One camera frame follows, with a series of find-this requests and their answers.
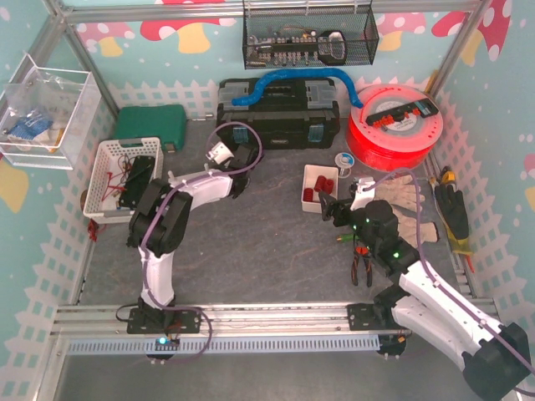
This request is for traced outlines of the large red spring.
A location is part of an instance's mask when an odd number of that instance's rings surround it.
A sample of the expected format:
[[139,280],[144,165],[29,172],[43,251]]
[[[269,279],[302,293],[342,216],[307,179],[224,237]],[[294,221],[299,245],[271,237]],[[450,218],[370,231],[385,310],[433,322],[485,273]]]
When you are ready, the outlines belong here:
[[334,192],[334,181],[331,180],[331,179],[327,179],[325,182],[324,182],[324,191],[328,194],[328,195],[332,195],[333,192]]

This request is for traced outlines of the white peg fixture base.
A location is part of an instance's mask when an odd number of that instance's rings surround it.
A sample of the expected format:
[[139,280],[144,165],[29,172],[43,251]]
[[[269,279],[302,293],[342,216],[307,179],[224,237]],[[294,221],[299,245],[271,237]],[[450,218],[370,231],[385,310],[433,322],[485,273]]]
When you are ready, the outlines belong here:
[[168,171],[168,184],[172,188],[181,188],[188,185],[188,175],[174,175],[171,170]]

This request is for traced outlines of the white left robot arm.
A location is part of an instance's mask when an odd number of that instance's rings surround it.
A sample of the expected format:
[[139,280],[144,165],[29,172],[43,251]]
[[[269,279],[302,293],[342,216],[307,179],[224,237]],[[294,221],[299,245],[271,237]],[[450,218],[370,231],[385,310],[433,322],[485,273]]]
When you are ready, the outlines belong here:
[[196,208],[237,198],[249,184],[249,172],[262,159],[256,145],[229,150],[222,142],[207,153],[203,171],[154,179],[145,189],[129,223],[129,244],[138,249],[143,284],[140,299],[154,309],[173,307],[173,256]]

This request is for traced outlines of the red spring middle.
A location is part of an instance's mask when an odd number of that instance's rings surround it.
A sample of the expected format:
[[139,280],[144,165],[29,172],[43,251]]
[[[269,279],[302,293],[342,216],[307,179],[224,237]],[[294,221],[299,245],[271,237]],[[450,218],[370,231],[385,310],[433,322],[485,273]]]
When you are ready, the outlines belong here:
[[324,190],[324,182],[326,181],[326,177],[324,175],[319,175],[315,181],[314,184],[314,191],[315,192],[321,192]]

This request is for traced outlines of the red spring left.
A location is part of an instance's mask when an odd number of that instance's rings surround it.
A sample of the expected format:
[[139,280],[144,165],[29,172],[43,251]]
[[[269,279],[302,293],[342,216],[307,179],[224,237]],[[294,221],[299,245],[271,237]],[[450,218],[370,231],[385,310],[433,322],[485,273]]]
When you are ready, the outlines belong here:
[[303,201],[304,202],[313,202],[313,188],[305,188],[303,190]]

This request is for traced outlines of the white spring box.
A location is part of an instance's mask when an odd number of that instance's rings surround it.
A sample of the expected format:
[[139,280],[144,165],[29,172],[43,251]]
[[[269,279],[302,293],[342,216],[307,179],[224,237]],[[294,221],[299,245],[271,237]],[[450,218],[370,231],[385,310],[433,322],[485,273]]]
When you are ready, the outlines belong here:
[[305,165],[303,171],[301,205],[303,212],[322,211],[319,195],[325,193],[338,198],[338,169],[333,166]]

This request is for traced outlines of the black toolbox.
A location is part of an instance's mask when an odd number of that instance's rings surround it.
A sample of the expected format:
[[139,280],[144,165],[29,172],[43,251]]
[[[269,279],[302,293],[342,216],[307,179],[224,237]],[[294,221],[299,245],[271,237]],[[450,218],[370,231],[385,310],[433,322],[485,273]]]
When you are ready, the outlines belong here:
[[332,79],[271,82],[258,102],[234,106],[249,95],[256,79],[226,79],[218,89],[217,124],[237,121],[253,128],[265,150],[328,149],[340,130],[339,105]]

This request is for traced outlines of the upper white work glove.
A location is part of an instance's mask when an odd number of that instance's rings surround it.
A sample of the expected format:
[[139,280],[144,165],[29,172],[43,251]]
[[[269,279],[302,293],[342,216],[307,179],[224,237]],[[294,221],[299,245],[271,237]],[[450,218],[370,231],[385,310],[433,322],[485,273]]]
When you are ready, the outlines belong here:
[[425,196],[410,175],[385,180],[374,190],[375,201],[387,201],[409,211],[420,211]]

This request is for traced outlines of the lower white work glove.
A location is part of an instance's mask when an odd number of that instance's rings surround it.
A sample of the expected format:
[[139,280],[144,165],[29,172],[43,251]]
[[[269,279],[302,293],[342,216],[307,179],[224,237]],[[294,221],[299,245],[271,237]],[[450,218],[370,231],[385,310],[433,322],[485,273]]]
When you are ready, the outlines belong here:
[[418,223],[416,218],[405,216],[401,211],[394,208],[394,214],[398,218],[398,232],[411,246],[417,247],[416,231],[420,228],[420,242],[436,243],[439,234],[434,222]]

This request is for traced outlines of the green plastic case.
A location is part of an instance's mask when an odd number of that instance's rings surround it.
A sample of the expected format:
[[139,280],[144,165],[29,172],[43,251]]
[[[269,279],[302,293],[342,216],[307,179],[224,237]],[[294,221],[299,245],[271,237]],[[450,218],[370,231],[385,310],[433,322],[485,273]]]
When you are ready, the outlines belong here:
[[186,111],[180,104],[124,107],[119,112],[112,138],[157,137],[164,151],[177,151],[185,144],[186,123]]

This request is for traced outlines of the red filament spool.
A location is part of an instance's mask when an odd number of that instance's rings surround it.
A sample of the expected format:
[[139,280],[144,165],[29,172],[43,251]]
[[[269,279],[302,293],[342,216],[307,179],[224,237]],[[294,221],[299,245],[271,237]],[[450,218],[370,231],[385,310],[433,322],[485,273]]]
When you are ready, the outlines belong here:
[[440,111],[426,119],[411,115],[402,122],[381,128],[367,125],[365,119],[425,98],[432,100],[418,89],[402,84],[376,84],[360,91],[363,106],[351,109],[345,135],[350,152],[363,164],[379,171],[411,169],[419,165],[442,134],[444,122]]

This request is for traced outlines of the black device in basket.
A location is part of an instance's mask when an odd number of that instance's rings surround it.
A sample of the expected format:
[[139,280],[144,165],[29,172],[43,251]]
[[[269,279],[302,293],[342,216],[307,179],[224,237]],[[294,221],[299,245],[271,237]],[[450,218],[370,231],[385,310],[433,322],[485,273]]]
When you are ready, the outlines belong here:
[[151,176],[155,167],[155,157],[147,155],[137,155],[131,162],[124,189],[119,198],[120,208],[134,210],[143,196],[146,187],[151,181]]

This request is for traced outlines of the yellow black tool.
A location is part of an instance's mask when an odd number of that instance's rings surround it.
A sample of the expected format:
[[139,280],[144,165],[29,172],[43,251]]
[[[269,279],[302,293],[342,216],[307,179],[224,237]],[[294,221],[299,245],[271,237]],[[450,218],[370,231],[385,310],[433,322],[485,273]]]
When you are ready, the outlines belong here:
[[432,176],[429,180],[430,185],[435,187],[437,185],[453,185],[456,186],[456,175],[449,165],[446,165],[438,176]]

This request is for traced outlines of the black power strip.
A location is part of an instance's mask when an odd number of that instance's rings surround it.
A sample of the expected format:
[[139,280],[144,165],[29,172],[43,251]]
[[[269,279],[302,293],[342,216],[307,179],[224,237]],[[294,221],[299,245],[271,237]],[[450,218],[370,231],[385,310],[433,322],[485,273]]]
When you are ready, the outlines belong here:
[[425,98],[371,114],[366,117],[365,123],[374,128],[381,128],[382,126],[402,122],[411,115],[426,119],[438,113],[439,110],[433,101]]

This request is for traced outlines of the clear acrylic box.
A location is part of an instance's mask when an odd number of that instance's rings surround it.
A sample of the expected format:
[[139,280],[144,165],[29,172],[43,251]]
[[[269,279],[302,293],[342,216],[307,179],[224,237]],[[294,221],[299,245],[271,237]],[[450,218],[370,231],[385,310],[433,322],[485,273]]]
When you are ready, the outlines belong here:
[[101,100],[93,74],[39,67],[30,55],[19,71],[4,86],[1,155],[16,167],[72,170]]

